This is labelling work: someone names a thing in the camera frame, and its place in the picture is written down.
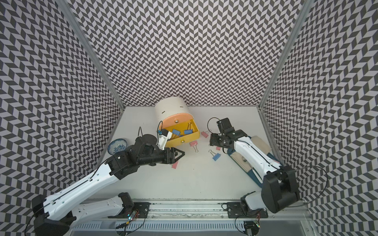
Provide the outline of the blue binder clip mid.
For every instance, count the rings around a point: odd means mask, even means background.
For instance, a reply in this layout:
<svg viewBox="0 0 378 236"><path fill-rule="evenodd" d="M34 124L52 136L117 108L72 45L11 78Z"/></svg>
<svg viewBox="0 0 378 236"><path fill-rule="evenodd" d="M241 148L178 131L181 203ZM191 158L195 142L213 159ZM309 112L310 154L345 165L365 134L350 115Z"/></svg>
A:
<svg viewBox="0 0 378 236"><path fill-rule="evenodd" d="M178 131L178 130L176 130L176 129L173 129L173 130L172 130L172 133L175 134L175 135L177 135L177 136L180 136L180 135L181 135L181 132Z"/></svg>

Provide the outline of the yellow drawer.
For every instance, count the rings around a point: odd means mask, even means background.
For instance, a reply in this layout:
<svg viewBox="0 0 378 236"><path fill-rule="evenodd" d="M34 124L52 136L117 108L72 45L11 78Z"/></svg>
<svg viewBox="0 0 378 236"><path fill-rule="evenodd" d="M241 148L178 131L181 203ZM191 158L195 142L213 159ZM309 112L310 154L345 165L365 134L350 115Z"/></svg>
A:
<svg viewBox="0 0 378 236"><path fill-rule="evenodd" d="M192 123L193 134L185 135L184 130L187 129L188 123ZM190 120L184 123L176 124L174 126L165 128L166 130L172 132L173 129L176 129L181 132L180 136L172 134L171 139L167 142L166 147L175 148L182 144L189 144L192 141L195 141L200 138L200 131L197 127L195 120Z"/></svg>

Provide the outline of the orange top drawer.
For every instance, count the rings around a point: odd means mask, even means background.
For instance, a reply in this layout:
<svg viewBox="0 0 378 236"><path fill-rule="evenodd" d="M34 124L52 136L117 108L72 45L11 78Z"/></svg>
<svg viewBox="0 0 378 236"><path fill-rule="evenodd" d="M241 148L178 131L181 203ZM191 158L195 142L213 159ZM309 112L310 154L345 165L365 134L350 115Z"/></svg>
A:
<svg viewBox="0 0 378 236"><path fill-rule="evenodd" d="M168 127L174 126L176 124L184 123L184 122L187 122L187 121L190 121L190 120L193 120L193 119L194 119L194 117L189 113L175 114L175 115L172 115L172 116L165 118L162 121L162 123L163 123L162 127L168 128Z"/></svg>

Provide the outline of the white round drawer cabinet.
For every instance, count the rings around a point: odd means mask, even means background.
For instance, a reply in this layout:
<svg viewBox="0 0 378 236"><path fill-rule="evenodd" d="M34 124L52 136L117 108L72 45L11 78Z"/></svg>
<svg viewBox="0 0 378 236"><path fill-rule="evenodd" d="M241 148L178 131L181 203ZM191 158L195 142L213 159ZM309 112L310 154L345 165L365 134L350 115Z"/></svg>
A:
<svg viewBox="0 0 378 236"><path fill-rule="evenodd" d="M159 101L155 105L155 113L157 120L163 121L165 118L179 114L179 113L189 113L189 109L181 97L169 97Z"/></svg>

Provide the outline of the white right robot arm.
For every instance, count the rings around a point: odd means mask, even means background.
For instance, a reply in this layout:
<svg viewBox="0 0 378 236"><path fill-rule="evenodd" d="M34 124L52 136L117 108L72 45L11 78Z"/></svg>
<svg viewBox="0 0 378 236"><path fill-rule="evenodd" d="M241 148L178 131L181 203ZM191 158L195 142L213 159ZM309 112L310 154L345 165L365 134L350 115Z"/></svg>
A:
<svg viewBox="0 0 378 236"><path fill-rule="evenodd" d="M211 134L210 146L231 148L240 154L262 184L260 191L243 197L247 210L266 208L277 213L300 200L295 170L268 157L243 130L236 130L228 118L218 120L217 126L219 133Z"/></svg>

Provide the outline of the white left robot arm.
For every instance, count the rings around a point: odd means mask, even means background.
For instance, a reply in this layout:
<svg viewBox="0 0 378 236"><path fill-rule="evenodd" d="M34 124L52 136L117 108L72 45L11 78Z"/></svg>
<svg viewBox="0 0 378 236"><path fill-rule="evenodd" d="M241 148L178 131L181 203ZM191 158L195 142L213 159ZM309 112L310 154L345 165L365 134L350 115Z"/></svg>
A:
<svg viewBox="0 0 378 236"><path fill-rule="evenodd" d="M33 226L37 236L63 236L75 226L96 219L130 219L139 212L127 192L110 199L84 204L83 201L139 169L140 166L174 164L185 156L175 147L167 148L168 138L145 134L134 145L107 158L92 173L66 189L32 200Z"/></svg>

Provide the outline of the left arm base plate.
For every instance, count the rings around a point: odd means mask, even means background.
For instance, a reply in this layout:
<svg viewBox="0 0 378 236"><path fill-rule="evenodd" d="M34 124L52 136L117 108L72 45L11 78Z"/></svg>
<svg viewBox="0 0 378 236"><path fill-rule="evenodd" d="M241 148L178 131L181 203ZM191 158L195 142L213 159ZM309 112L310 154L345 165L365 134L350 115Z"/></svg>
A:
<svg viewBox="0 0 378 236"><path fill-rule="evenodd" d="M133 207L124 207L116 218L132 220L134 218L147 218L150 210L150 202L136 202Z"/></svg>

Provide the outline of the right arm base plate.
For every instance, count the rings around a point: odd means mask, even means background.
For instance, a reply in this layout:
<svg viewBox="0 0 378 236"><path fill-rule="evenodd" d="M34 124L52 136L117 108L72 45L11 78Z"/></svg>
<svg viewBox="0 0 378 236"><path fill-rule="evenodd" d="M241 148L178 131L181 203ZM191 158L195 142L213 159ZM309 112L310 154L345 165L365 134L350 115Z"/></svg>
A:
<svg viewBox="0 0 378 236"><path fill-rule="evenodd" d="M228 218L268 218L268 212L266 209L251 210L249 207L241 202L227 202L225 204L225 210L227 211Z"/></svg>

